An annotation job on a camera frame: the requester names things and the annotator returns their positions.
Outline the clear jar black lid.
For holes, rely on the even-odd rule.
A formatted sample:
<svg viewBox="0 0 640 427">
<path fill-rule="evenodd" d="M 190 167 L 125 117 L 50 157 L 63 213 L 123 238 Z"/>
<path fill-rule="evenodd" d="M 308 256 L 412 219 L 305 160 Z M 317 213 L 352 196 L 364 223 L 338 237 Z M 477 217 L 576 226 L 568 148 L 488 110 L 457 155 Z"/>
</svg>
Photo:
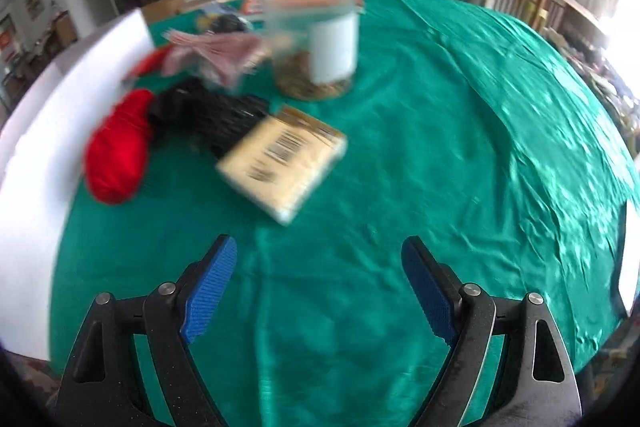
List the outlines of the clear jar black lid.
<svg viewBox="0 0 640 427">
<path fill-rule="evenodd" d="M 259 0 L 279 90 L 300 101 L 331 100 L 358 63 L 359 0 Z"/>
</svg>

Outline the white cardboard storage box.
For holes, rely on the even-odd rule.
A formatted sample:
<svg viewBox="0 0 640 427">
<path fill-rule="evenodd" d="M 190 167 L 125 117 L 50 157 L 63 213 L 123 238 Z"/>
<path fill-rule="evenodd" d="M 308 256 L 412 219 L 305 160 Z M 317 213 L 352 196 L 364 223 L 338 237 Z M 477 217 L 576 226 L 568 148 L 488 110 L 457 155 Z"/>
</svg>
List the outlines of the white cardboard storage box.
<svg viewBox="0 0 640 427">
<path fill-rule="evenodd" d="M 139 10 L 58 54 L 1 131 L 1 344 L 50 357 L 53 274 L 92 132 L 153 49 Z"/>
</svg>

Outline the green satin tablecloth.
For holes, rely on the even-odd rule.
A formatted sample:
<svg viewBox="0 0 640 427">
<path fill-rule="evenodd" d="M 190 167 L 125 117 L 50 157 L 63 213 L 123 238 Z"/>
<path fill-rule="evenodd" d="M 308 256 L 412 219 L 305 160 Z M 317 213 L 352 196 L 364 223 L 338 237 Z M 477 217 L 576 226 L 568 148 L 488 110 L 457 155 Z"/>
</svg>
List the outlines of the green satin tablecloth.
<svg viewBox="0 0 640 427">
<path fill-rule="evenodd" d="M 515 18 L 454 0 L 363 0 L 357 74 L 303 111 L 345 156 L 289 225 L 174 135 L 141 191 L 79 190 L 58 251 L 50 351 L 62 369 L 96 295 L 144 295 L 217 236 L 238 264 L 192 355 L 232 426 L 405 426 L 447 347 L 400 262 L 419 236 L 490 295 L 546 299 L 581 369 L 620 321 L 618 220 L 639 179 L 608 113 Z"/>
</svg>

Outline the beige barcode packet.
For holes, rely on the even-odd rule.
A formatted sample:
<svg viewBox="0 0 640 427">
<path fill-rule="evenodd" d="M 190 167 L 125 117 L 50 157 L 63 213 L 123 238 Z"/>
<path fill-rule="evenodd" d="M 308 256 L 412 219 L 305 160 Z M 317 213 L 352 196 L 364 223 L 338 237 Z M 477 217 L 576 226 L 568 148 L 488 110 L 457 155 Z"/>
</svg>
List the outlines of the beige barcode packet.
<svg viewBox="0 0 640 427">
<path fill-rule="evenodd" d="M 346 150 L 343 132 L 283 105 L 232 147 L 217 171 L 279 225 L 289 225 Z"/>
</svg>

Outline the wooden crib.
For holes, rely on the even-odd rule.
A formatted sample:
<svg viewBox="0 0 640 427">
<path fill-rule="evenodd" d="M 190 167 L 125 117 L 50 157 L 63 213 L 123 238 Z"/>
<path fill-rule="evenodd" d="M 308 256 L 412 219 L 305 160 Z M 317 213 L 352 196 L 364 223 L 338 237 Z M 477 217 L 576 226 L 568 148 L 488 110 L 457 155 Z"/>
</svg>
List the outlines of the wooden crib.
<svg viewBox="0 0 640 427">
<path fill-rule="evenodd" d="M 590 46 L 604 46 L 602 25 L 576 0 L 483 0 L 485 8 L 509 14 L 541 32 L 552 28 L 562 34 L 569 32 Z"/>
</svg>

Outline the brown cardboard box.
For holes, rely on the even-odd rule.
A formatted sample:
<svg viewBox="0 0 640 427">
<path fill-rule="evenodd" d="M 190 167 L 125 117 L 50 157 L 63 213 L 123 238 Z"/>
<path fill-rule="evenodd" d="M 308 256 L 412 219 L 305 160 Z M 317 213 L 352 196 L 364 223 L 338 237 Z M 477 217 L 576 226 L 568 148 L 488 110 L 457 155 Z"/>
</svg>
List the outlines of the brown cardboard box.
<svg viewBox="0 0 640 427">
<path fill-rule="evenodd" d="M 180 14 L 186 0 L 157 0 L 145 5 L 141 11 L 148 25 L 167 20 Z"/>
</svg>

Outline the orange book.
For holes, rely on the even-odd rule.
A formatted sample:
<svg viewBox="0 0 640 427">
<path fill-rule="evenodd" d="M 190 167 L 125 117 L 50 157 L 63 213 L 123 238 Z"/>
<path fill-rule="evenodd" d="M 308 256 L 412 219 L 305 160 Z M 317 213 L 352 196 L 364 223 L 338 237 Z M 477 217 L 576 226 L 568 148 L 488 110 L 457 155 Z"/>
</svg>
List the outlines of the orange book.
<svg viewBox="0 0 640 427">
<path fill-rule="evenodd" d="M 244 15 L 260 15 L 264 12 L 262 0 L 243 0 L 241 13 Z"/>
</svg>

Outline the blue yellow roll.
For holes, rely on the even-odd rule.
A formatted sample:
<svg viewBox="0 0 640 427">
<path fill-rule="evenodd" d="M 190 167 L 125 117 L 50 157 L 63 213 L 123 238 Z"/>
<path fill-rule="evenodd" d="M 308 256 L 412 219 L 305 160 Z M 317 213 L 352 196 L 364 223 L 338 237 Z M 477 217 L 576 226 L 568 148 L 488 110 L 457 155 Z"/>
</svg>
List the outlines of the blue yellow roll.
<svg viewBox="0 0 640 427">
<path fill-rule="evenodd" d="M 233 34 L 254 30 L 252 23 L 238 10 L 218 2 L 209 2 L 201 7 L 196 26 L 199 31 L 212 34 Z"/>
</svg>

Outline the red knitted soft item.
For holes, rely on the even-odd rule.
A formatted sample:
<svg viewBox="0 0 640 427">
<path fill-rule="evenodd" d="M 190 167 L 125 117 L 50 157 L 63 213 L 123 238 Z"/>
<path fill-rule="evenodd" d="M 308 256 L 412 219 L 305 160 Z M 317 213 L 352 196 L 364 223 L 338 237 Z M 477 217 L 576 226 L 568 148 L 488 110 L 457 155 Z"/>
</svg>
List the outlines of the red knitted soft item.
<svg viewBox="0 0 640 427">
<path fill-rule="evenodd" d="M 150 156 L 153 129 L 148 113 L 154 101 L 150 90 L 130 91 L 91 135 L 85 180 L 99 202 L 119 205 L 139 190 Z"/>
</svg>

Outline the pink striped cloth packet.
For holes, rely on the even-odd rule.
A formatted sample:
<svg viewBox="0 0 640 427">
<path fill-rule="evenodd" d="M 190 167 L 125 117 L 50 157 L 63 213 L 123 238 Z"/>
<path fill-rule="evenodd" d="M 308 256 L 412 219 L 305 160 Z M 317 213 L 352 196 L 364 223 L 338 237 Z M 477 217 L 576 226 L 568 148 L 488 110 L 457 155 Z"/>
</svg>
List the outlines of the pink striped cloth packet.
<svg viewBox="0 0 640 427">
<path fill-rule="evenodd" d="M 171 29 L 164 37 L 169 51 L 160 66 L 164 77 L 192 72 L 209 89 L 239 89 L 242 78 L 268 60 L 266 40 L 254 32 L 188 34 Z"/>
</svg>

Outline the black knitted soft item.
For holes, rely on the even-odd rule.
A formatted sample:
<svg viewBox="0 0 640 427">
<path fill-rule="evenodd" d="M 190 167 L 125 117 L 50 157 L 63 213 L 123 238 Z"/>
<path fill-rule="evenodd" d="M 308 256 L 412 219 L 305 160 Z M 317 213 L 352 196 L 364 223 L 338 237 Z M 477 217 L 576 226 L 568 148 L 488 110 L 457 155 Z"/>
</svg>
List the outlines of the black knitted soft item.
<svg viewBox="0 0 640 427">
<path fill-rule="evenodd" d="M 151 143 L 160 146 L 170 136 L 181 135 L 221 158 L 269 113 L 264 98 L 212 91 L 189 77 L 154 98 L 148 109 Z"/>
</svg>

